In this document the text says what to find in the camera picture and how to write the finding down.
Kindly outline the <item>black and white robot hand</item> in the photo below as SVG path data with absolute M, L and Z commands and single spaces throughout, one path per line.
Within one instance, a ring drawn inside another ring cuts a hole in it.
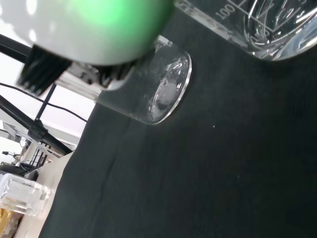
M 173 8 L 171 0 L 3 0 L 1 21 L 32 47 L 16 85 L 39 96 L 68 71 L 117 90 L 151 58 Z

